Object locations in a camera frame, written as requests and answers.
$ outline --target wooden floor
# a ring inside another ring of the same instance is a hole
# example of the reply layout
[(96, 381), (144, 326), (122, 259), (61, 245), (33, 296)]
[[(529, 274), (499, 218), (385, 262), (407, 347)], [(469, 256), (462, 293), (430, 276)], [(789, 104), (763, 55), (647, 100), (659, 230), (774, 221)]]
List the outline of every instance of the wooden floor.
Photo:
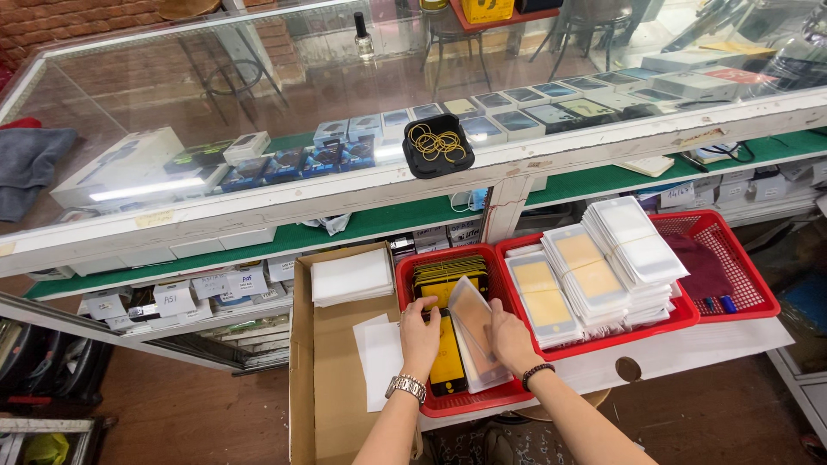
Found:
[[(286, 369), (233, 378), (116, 348), (97, 415), (119, 422), (99, 463), (287, 463), (287, 380)], [(600, 412), (661, 465), (817, 463), (798, 443), (809, 425), (763, 354), (615, 388)], [(538, 438), (547, 427), (510, 428)]]

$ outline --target glass countertop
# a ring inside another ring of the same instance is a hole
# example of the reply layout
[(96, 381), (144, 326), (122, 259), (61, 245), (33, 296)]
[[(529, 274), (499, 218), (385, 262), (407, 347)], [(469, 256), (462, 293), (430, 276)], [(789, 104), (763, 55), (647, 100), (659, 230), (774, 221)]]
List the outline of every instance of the glass countertop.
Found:
[[(700, 4), (581, 0), (466, 32), (451, 5), (328, 2), (50, 49), (7, 89), (2, 122), (34, 117), (79, 135), (51, 185), (0, 234), (407, 169), (406, 124), (446, 113), (472, 149), (487, 150), (827, 79), (820, 16), (807, 21), (817, 2)], [(371, 35), (368, 60), (355, 12)]]

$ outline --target red fabric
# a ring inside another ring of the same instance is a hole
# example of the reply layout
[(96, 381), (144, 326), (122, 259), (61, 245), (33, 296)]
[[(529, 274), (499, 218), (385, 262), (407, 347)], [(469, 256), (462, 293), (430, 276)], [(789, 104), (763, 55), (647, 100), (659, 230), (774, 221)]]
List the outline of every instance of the red fabric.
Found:
[(707, 246), (681, 234), (663, 239), (690, 272), (690, 275), (679, 280), (690, 299), (732, 295), (732, 283), (726, 277), (724, 266)]
[(16, 121), (0, 126), (0, 129), (12, 129), (15, 127), (27, 127), (29, 129), (41, 129), (43, 124), (33, 117), (22, 117)]

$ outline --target red plastic basket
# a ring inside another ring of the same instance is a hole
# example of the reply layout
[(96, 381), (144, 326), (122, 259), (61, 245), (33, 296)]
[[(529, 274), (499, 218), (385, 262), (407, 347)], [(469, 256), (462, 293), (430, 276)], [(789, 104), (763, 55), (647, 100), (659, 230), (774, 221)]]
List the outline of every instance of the red plastic basket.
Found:
[(725, 313), (717, 299), (713, 299), (714, 310), (710, 310), (703, 300), (697, 300), (693, 305), (700, 313), (701, 323), (767, 318), (781, 312), (775, 295), (720, 214), (712, 210), (696, 210), (654, 214), (649, 218), (662, 236), (684, 234), (692, 237), (714, 252), (724, 265), (734, 288), (730, 297), (738, 313)]
[[(500, 267), (497, 261), (494, 248), (488, 244), (455, 247), (403, 258), (396, 266), (396, 293), (399, 297), (399, 311), (402, 311), (408, 304), (414, 301), (413, 282), (415, 266), (477, 254), (482, 256), (488, 267), (488, 298), (499, 298), (503, 302), (503, 309), (505, 311), (515, 313), (514, 306), (511, 304), (509, 297), (509, 284), (503, 278), (503, 268)], [(533, 397), (530, 392), (523, 390), (522, 382), (517, 379), (476, 394), (460, 392), (435, 397), (431, 392), (430, 383), (428, 383), (427, 388), (428, 393), (425, 396), (425, 403), (419, 411), (432, 418), (500, 407), (502, 405), (523, 402)]]
[[(498, 243), (495, 250), (497, 252), (497, 260), (500, 262), (501, 269), (508, 270), (505, 265), (506, 251), (531, 244), (539, 244), (540, 237), (542, 236), (543, 233), (539, 232), (530, 236), (506, 239)], [(525, 323), (528, 331), (531, 332), (531, 324), (528, 322), (528, 316), (525, 314), (525, 309), (520, 301), (517, 288), (511, 280), (511, 275), (507, 272), (504, 274), (505, 279), (508, 281), (509, 298), (511, 299), (510, 304), (517, 309), (516, 314), (523, 320), (523, 323)], [(654, 336), (655, 334), (668, 333), (669, 331), (675, 331), (676, 329), (689, 328), (690, 326), (695, 326), (695, 324), (698, 323), (698, 320), (700, 319), (698, 309), (686, 295), (686, 292), (684, 292), (681, 297), (672, 299), (672, 304), (675, 305), (675, 309), (669, 314), (669, 319), (659, 321), (652, 326), (636, 328), (631, 333), (615, 334), (614, 336), (596, 339), (595, 341), (589, 341), (588, 343), (574, 343), (563, 348), (548, 348), (542, 350), (537, 343), (537, 339), (534, 337), (534, 333), (531, 332), (531, 342), (534, 344), (534, 351), (543, 357), (547, 362), (551, 362), (561, 358), (593, 352), (602, 348), (610, 348), (618, 344), (630, 343), (632, 341), (637, 341), (638, 339)]]

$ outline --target yellow box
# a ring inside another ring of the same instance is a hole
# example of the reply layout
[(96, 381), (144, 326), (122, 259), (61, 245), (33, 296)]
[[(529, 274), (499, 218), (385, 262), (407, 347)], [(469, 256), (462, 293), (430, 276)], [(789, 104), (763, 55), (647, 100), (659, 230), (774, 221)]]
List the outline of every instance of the yellow box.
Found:
[(470, 24), (503, 21), (514, 13), (514, 0), (461, 0), (462, 11)]

